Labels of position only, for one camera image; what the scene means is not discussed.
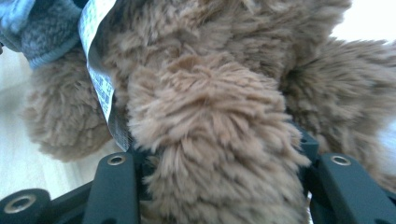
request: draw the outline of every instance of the gray knit fabric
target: gray knit fabric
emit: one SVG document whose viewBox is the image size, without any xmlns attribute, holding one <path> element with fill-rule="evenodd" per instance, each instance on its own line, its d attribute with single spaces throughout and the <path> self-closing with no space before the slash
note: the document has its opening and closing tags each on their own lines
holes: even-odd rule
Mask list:
<svg viewBox="0 0 396 224">
<path fill-rule="evenodd" d="M 0 0 L 0 42 L 21 51 L 32 68 L 50 63 L 79 42 L 81 8 L 73 0 Z"/>
</svg>

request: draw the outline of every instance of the teddy bear leg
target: teddy bear leg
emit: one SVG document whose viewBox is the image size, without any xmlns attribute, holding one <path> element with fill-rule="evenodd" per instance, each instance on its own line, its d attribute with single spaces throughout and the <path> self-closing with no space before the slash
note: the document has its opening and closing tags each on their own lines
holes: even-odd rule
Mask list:
<svg viewBox="0 0 396 224">
<path fill-rule="evenodd" d="M 129 83 L 130 131 L 159 155 L 147 181 L 164 222 L 307 221 L 308 159 L 275 81 L 216 54 L 139 67 Z"/>
<path fill-rule="evenodd" d="M 82 49 L 36 69 L 30 81 L 21 115 L 42 152 L 70 161 L 110 139 Z"/>
<path fill-rule="evenodd" d="M 332 39 L 280 88 L 295 121 L 319 140 L 321 153 L 353 156 L 380 185 L 396 191 L 395 176 L 379 169 L 385 149 L 378 141 L 396 111 L 395 46 Z"/>
</svg>

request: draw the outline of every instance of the teddy bear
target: teddy bear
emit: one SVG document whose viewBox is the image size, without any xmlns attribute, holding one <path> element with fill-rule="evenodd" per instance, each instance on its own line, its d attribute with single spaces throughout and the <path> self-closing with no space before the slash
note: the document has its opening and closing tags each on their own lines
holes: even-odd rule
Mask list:
<svg viewBox="0 0 396 224">
<path fill-rule="evenodd" d="M 319 152 L 357 159 L 383 188 L 378 132 L 396 110 L 396 46 L 330 37 L 348 0 L 119 0 L 95 44 L 115 106 L 154 172 L 148 223 L 305 223 L 298 178 Z M 40 64 L 22 116 L 69 161 L 111 138 L 80 44 Z"/>
</svg>

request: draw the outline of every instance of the wooden floor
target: wooden floor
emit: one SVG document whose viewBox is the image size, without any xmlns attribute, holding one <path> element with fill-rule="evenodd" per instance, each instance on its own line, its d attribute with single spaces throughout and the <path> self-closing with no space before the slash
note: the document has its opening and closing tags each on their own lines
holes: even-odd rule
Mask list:
<svg viewBox="0 0 396 224">
<path fill-rule="evenodd" d="M 346 22 L 334 34 L 345 39 L 396 39 L 392 1 L 355 0 Z M 47 189 L 52 198 L 58 197 L 92 180 L 97 162 L 119 151 L 110 142 L 98 153 L 69 163 L 40 154 L 37 145 L 27 138 L 18 117 L 29 73 L 28 64 L 20 54 L 5 49 L 0 55 L 0 200 L 17 190 L 30 188 Z"/>
</svg>

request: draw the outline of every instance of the fabric tag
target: fabric tag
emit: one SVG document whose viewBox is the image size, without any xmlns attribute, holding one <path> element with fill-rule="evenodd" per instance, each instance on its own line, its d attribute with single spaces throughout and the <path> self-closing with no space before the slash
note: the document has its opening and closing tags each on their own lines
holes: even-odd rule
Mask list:
<svg viewBox="0 0 396 224">
<path fill-rule="evenodd" d="M 126 126 L 127 119 L 112 104 L 114 88 L 93 40 L 102 20 L 114 7 L 116 0 L 90 0 L 82 10 L 78 31 L 87 58 L 87 67 L 110 133 L 119 147 L 127 151 L 134 143 Z"/>
</svg>

